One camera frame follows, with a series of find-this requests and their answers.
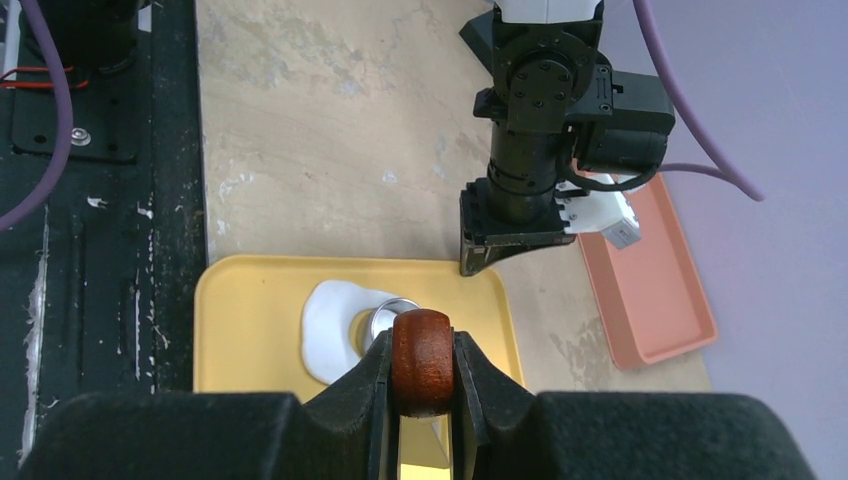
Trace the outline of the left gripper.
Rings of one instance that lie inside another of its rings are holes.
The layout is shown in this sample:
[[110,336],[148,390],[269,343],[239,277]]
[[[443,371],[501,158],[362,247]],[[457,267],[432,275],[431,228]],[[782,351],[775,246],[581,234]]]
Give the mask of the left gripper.
[[473,277],[517,255],[571,245],[567,226],[551,190],[519,195],[478,178],[460,193],[459,274]]

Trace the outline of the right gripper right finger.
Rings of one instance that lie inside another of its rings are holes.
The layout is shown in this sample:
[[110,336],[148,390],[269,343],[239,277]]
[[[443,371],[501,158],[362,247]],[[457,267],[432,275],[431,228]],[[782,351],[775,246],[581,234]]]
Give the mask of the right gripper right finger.
[[745,395],[533,394],[454,337],[458,479],[810,479],[791,433]]

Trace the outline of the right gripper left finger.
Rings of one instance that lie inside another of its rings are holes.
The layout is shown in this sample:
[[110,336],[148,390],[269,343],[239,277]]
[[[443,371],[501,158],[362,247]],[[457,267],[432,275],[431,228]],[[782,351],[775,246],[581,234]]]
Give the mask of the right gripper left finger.
[[92,393],[42,427],[21,479],[393,479],[392,337],[312,400],[291,393]]

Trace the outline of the metal ring cutter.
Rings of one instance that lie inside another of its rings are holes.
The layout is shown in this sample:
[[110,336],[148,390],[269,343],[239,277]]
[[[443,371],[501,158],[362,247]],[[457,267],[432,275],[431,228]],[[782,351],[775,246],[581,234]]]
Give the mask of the metal ring cutter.
[[405,312],[420,309],[416,302],[402,297],[390,298],[370,310],[366,315],[360,334],[360,347],[365,353],[377,336],[390,329],[395,318]]

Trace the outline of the white dough ball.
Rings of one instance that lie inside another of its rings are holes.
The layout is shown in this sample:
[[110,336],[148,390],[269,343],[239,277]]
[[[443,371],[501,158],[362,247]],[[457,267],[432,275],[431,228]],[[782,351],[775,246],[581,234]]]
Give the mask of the white dough ball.
[[329,385],[352,369],[363,356],[360,334],[366,315],[394,297],[399,296],[348,281],[320,283],[302,312],[301,356],[308,373]]

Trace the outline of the yellow tray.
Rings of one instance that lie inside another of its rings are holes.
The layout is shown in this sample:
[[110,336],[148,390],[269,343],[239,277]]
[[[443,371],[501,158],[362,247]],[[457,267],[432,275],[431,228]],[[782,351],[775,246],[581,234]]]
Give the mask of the yellow tray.
[[194,389],[198,393],[291,393],[306,403],[326,385],[306,370],[302,312],[313,290],[328,280],[407,298],[449,317],[453,331],[454,392],[446,426],[449,466],[409,466],[400,458],[401,421],[389,366],[389,407],[398,420],[398,474],[393,479],[458,479],[453,473],[452,412],[456,404],[454,337],[465,332],[488,360],[522,385],[504,286],[494,273],[462,277],[447,261],[240,255],[202,276],[195,296]]

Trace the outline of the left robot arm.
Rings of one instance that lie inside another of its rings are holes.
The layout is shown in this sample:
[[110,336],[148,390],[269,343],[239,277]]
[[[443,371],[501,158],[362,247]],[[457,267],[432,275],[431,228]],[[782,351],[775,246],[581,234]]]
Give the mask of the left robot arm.
[[675,125],[659,78],[600,52],[600,1],[497,1],[460,35],[492,78],[473,114],[492,124],[486,175],[460,195],[462,276],[598,233],[623,249],[627,193],[659,171]]

